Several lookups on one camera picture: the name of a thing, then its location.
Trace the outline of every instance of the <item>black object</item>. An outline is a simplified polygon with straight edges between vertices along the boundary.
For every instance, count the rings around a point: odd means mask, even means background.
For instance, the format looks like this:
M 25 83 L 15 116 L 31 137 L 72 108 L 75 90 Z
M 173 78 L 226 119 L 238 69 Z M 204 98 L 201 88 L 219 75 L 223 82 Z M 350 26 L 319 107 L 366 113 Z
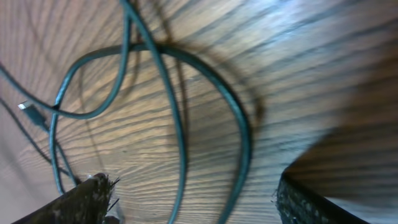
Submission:
M 96 174 L 13 224 L 102 224 L 113 187 L 107 176 Z
M 283 173 L 277 190 L 283 224 L 369 224 Z

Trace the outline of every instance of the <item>cable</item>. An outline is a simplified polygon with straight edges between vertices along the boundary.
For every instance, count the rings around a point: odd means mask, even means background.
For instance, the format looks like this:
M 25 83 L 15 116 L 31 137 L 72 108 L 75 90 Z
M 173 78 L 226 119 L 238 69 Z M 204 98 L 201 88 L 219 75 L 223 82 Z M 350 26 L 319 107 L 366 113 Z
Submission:
M 22 93 L 26 98 L 30 99 L 30 101 L 40 105 L 46 110 L 49 110 L 53 113 L 52 122 L 50 125 L 49 131 L 49 144 L 50 144 L 50 155 L 52 157 L 52 166 L 53 173 L 56 180 L 57 188 L 62 193 L 62 184 L 60 183 L 59 178 L 59 169 L 55 155 L 55 146 L 56 146 L 56 129 L 57 129 L 57 121 L 58 116 L 66 116 L 74 119 L 90 119 L 95 116 L 101 114 L 104 110 L 106 110 L 109 105 L 113 102 L 114 98 L 119 92 L 121 84 L 123 82 L 126 66 L 128 61 L 128 53 L 132 51 L 143 51 L 149 50 L 154 58 L 154 62 L 159 69 L 160 76 L 163 79 L 165 89 L 170 101 L 170 107 L 172 109 L 172 116 L 175 122 L 175 129 L 177 135 L 178 146 L 180 150 L 180 180 L 177 190 L 177 196 L 175 199 L 175 204 L 172 209 L 172 213 L 170 215 L 168 224 L 172 224 L 177 218 L 178 210 L 181 206 L 181 201 L 183 197 L 183 190 L 185 186 L 186 176 L 187 176 L 187 146 L 185 142 L 185 133 L 183 131 L 183 125 L 180 118 L 180 112 L 178 109 L 178 103 L 175 99 L 173 86 L 171 84 L 169 74 L 167 68 L 164 64 L 161 54 L 167 54 L 171 57 L 175 57 L 178 60 L 181 60 L 200 73 L 202 73 L 221 93 L 223 98 L 229 104 L 231 111 L 235 115 L 236 122 L 238 124 L 240 133 L 241 133 L 241 155 L 239 157 L 239 168 L 237 178 L 234 181 L 233 188 L 227 200 L 227 203 L 217 221 L 217 224 L 226 223 L 229 215 L 233 211 L 233 207 L 236 204 L 236 201 L 239 197 L 240 192 L 242 191 L 244 182 L 246 180 L 247 174 L 249 172 L 250 160 L 251 160 L 251 151 L 252 151 L 252 136 L 251 136 L 251 128 L 249 125 L 248 117 L 244 112 L 244 108 L 240 103 L 238 97 L 233 93 L 232 89 L 228 86 L 228 84 L 206 63 L 202 62 L 196 56 L 185 52 L 183 50 L 171 47 L 169 45 L 156 45 L 148 28 L 146 27 L 144 21 L 139 15 L 136 8 L 130 4 L 127 0 L 120 0 L 120 3 L 124 9 L 124 34 L 123 34 L 123 44 L 119 46 L 107 47 L 99 50 L 95 50 L 90 52 L 82 57 L 80 57 L 76 62 L 72 64 L 70 69 L 68 70 L 61 87 L 58 91 L 57 97 L 55 99 L 55 105 L 50 106 L 43 101 L 36 98 L 34 95 L 31 95 L 27 90 L 18 84 L 18 82 L 13 79 L 10 73 L 6 70 L 6 68 L 0 64 L 0 71 L 3 77 L 9 81 L 9 83 L 20 93 Z M 134 22 L 137 26 L 138 31 L 141 33 L 141 36 L 144 40 L 143 44 L 130 44 L 130 25 L 131 22 Z M 119 67 L 119 73 L 115 79 L 115 83 L 112 87 L 111 92 L 104 100 L 104 102 L 95 110 L 87 112 L 87 113 L 71 113 L 68 111 L 60 110 L 60 106 L 62 104 L 63 97 L 65 96 L 66 90 L 76 73 L 76 71 L 88 63 L 91 60 L 107 57 L 110 55 L 121 54 L 121 62 Z
M 49 129 L 48 126 L 43 126 L 43 131 L 45 131 L 48 135 L 50 135 L 50 129 Z M 63 149 L 61 148 L 61 145 L 57 141 L 55 141 L 54 145 L 55 145 L 55 149 L 57 150 L 57 152 L 59 152 L 60 155 L 61 155 L 61 158 L 63 160 L 63 164 L 65 165 L 65 168 L 67 168 L 69 178 L 71 179 L 71 181 L 73 182 L 73 184 L 76 187 L 80 183 L 79 179 L 73 175 L 72 168 L 69 165 L 67 157 L 66 157 Z M 59 172 L 60 172 L 59 166 L 57 166 L 58 178 L 59 178 L 59 180 L 61 182 L 62 179 L 59 176 Z

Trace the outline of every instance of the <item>wood grain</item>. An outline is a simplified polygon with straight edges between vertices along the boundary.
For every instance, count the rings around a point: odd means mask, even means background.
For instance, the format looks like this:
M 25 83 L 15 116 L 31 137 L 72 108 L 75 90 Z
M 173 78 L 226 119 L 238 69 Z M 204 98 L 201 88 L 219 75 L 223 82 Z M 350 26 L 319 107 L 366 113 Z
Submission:
M 371 223 L 398 215 L 398 2 L 335 0 L 137 1 L 160 43 L 198 55 L 231 84 L 254 131 L 251 171 L 229 223 L 280 223 L 273 200 L 287 172 Z M 117 1 L 3 0 L 0 61 L 51 103 L 79 56 L 120 44 Z M 214 223 L 239 156 L 228 106 L 200 74 L 165 57 L 189 129 L 187 189 L 177 223 Z M 89 111 L 108 94 L 119 57 L 72 81 L 63 109 Z M 0 94 L 48 151 L 47 136 Z M 57 197 L 50 166 L 0 110 L 0 209 L 10 223 Z M 116 101 L 88 121 L 60 118 L 58 137 L 81 177 L 106 172 L 127 223 L 165 223 L 178 149 L 164 87 L 148 53 L 132 53 Z M 65 178 L 68 187 L 71 183 Z

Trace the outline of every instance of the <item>usb connector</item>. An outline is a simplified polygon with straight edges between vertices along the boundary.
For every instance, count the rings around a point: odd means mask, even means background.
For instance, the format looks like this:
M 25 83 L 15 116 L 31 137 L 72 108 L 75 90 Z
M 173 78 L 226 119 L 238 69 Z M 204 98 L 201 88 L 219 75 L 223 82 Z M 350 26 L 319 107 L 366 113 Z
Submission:
M 38 111 L 38 109 L 29 101 L 25 101 L 18 105 L 18 108 L 21 109 L 26 116 L 37 126 L 41 128 L 46 128 L 45 118 L 44 116 Z

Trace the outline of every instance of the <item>wooden surface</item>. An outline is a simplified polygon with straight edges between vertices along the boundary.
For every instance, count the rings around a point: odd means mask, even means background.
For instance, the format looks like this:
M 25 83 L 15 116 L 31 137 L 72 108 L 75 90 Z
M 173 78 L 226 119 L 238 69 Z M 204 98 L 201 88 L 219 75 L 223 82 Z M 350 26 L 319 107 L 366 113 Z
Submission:
M 0 61 L 48 103 L 76 58 L 121 42 L 117 1 L 0 4 Z M 280 223 L 274 192 L 294 161 L 288 172 L 338 205 L 371 223 L 396 223 L 398 1 L 138 4 L 159 42 L 174 43 L 214 66 L 250 114 L 252 166 L 229 223 Z M 131 56 L 112 106 L 89 121 L 61 118 L 58 137 L 79 176 L 106 172 L 121 178 L 116 193 L 127 223 L 165 223 L 178 183 L 173 121 L 149 54 Z M 220 94 L 200 74 L 165 59 L 189 120 L 188 182 L 177 223 L 214 223 L 236 170 L 238 129 Z M 81 113 L 99 105 L 118 60 L 86 66 L 63 109 Z M 46 135 L 17 110 L 24 97 L 4 80 L 0 86 L 1 97 L 48 151 Z M 9 223 L 58 194 L 50 166 L 3 109 L 0 119 L 0 215 Z

